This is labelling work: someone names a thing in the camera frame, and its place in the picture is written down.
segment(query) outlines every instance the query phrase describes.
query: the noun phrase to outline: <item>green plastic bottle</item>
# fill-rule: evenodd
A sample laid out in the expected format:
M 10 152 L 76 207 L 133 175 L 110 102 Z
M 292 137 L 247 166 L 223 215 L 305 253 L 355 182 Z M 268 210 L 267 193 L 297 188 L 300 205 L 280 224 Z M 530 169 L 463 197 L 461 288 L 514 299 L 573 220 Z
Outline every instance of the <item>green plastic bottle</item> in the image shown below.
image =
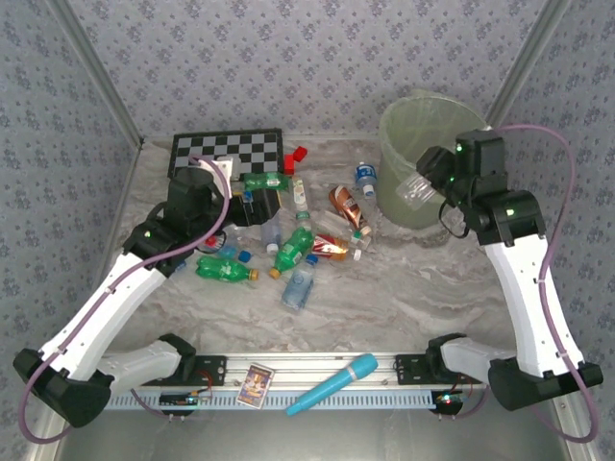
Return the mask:
M 246 173 L 243 183 L 247 191 L 256 189 L 288 190 L 288 177 L 277 171 L 269 173 Z
M 269 275 L 273 279 L 279 279 L 282 272 L 295 267 L 303 255 L 309 253 L 313 244 L 314 235 L 311 231 L 297 228 L 278 252 L 276 263 L 269 271 Z
M 237 261 L 201 256 L 197 261 L 196 274 L 203 279 L 222 281 L 258 280 L 258 270 L 248 269 Z

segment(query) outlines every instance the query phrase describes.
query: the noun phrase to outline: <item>blue floral wallpaper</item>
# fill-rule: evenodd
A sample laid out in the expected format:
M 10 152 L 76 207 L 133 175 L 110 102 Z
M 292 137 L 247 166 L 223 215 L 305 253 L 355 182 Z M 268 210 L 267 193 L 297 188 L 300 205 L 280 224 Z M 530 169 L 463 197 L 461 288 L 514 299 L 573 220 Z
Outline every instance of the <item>blue floral wallpaper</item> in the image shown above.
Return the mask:
M 134 152 L 45 3 L 0 13 L 0 459 L 18 460 L 12 358 L 88 298 Z
M 571 331 L 585 357 L 603 367 L 594 392 L 603 416 L 598 443 L 615 459 L 615 4 L 574 2 L 509 113 L 507 123 L 560 130 L 577 157 L 577 186 L 553 275 Z M 506 136 L 514 187 L 540 201 L 553 227 L 568 162 L 542 134 Z
M 375 133 L 414 87 L 486 113 L 544 0 L 72 0 L 142 135 Z

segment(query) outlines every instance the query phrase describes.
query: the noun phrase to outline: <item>trash bin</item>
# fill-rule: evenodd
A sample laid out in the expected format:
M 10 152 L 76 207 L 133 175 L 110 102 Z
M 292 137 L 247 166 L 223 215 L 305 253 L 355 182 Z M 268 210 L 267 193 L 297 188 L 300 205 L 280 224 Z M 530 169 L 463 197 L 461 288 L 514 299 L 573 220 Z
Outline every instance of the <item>trash bin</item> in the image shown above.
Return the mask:
M 423 229 L 437 222 L 443 197 L 436 194 L 413 210 L 395 189 L 415 171 L 416 161 L 431 146 L 455 148 L 455 137 L 483 129 L 486 122 L 454 98 L 425 90 L 391 104 L 382 115 L 379 138 L 382 157 L 378 173 L 378 206 L 398 226 Z

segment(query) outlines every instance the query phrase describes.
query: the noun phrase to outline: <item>card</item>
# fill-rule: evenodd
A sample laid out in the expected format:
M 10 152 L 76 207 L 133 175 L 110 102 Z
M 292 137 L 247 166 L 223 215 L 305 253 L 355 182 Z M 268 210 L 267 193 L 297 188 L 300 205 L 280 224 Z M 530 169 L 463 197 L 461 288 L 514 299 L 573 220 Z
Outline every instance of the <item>card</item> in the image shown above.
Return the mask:
M 261 367 L 260 365 L 250 365 L 248 375 L 246 375 L 239 390 L 237 401 L 244 405 L 261 409 L 274 373 L 273 370 Z

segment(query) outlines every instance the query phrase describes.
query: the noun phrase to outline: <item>checkerboard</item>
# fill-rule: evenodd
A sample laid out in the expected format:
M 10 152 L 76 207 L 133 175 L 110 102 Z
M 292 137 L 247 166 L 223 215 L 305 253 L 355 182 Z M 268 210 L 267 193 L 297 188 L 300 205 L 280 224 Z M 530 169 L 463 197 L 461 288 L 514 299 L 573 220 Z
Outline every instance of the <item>checkerboard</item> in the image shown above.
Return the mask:
M 218 159 L 238 158 L 239 178 L 245 173 L 283 172 L 282 130 L 251 130 L 218 133 L 182 133 L 173 138 L 168 177 L 188 166 L 188 155 Z

